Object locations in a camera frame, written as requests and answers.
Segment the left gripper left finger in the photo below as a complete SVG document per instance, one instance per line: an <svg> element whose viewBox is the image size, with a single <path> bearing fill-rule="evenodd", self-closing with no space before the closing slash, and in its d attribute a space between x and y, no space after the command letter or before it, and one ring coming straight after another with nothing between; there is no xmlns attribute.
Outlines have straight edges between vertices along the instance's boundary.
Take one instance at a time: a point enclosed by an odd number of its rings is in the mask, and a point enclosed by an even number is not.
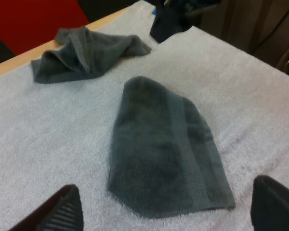
<svg viewBox="0 0 289 231"><path fill-rule="evenodd" d="M76 185L65 185L10 228L12 231L82 231L82 204Z"/></svg>

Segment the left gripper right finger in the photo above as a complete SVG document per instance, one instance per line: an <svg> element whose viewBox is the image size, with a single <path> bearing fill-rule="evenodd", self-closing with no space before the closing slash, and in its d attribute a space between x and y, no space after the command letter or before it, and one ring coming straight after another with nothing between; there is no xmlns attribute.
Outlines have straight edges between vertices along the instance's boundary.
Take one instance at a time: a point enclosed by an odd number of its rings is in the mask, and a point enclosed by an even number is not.
<svg viewBox="0 0 289 231"><path fill-rule="evenodd" d="M269 176L257 176L250 216L255 231L289 231L289 189Z"/></svg>

